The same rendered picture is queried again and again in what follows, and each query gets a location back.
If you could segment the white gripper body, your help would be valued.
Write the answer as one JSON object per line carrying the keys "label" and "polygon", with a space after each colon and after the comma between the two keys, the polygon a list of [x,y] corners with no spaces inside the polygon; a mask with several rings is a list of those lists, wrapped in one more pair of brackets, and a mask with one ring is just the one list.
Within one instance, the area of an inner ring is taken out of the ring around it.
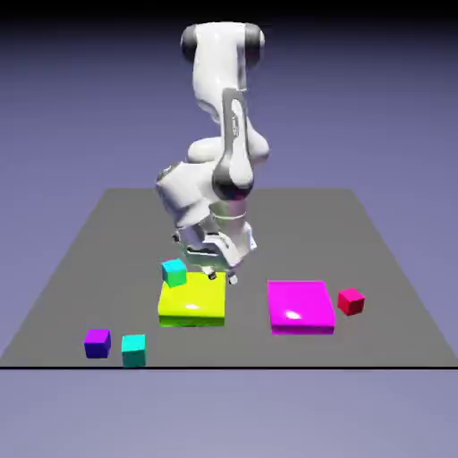
{"label": "white gripper body", "polygon": [[201,268],[213,268],[215,271],[228,272],[234,266],[234,250],[223,246],[207,245],[203,249],[182,248],[187,261]]}

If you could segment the small cyan cube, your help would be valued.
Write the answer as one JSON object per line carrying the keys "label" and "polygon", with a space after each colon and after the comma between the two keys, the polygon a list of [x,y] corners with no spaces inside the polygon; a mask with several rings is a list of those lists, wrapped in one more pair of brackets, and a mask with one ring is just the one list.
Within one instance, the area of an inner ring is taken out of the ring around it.
{"label": "small cyan cube", "polygon": [[169,259],[161,263],[163,281],[170,287],[187,282],[187,267],[181,259]]}
{"label": "small cyan cube", "polygon": [[122,360],[125,368],[146,365],[146,336],[124,335],[122,338]]}

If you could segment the small red cube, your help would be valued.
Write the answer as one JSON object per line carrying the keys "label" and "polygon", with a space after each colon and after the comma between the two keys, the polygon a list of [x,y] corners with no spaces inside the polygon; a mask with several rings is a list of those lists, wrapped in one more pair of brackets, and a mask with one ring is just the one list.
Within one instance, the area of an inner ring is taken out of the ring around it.
{"label": "small red cube", "polygon": [[337,308],[346,316],[360,314],[363,311],[365,296],[355,288],[338,293]]}

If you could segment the small purple cube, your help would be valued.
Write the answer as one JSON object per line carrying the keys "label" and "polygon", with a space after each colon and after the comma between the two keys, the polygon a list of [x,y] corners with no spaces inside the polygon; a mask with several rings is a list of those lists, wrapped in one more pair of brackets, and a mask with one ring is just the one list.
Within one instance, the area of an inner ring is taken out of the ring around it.
{"label": "small purple cube", "polygon": [[88,359],[106,359],[111,350],[111,333],[108,328],[91,328],[84,339]]}

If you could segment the large yellow box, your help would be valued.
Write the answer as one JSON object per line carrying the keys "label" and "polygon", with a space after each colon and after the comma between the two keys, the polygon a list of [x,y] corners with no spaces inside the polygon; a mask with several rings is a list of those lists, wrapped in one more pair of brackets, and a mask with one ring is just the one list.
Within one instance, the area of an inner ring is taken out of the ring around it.
{"label": "large yellow box", "polygon": [[162,327],[221,327],[225,323],[225,273],[210,280],[204,273],[189,272],[185,284],[163,282],[157,305]]}

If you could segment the large magenta box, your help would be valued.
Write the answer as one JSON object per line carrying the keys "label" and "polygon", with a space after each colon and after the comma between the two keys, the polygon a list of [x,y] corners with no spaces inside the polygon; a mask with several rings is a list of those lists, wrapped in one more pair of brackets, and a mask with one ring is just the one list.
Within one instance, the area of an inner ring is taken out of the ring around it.
{"label": "large magenta box", "polygon": [[331,335],[335,311],[324,281],[267,281],[274,335]]}

